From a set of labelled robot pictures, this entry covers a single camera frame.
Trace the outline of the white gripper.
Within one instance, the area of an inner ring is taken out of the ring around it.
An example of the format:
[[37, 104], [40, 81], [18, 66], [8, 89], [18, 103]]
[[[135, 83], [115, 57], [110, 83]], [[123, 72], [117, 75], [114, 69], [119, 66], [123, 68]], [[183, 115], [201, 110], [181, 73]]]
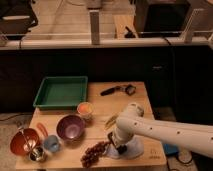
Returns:
[[118, 152], [126, 152], [127, 146], [126, 142], [128, 139], [128, 134], [118, 127], [114, 127], [113, 130], [107, 135], [110, 143]]

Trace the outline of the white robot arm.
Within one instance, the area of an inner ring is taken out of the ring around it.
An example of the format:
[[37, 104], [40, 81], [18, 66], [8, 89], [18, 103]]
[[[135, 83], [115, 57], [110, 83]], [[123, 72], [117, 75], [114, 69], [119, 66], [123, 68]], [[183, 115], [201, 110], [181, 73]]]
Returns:
[[134, 135], [146, 136], [213, 158], [213, 126], [147, 119], [138, 103], [129, 103], [115, 119], [108, 139], [115, 149]]

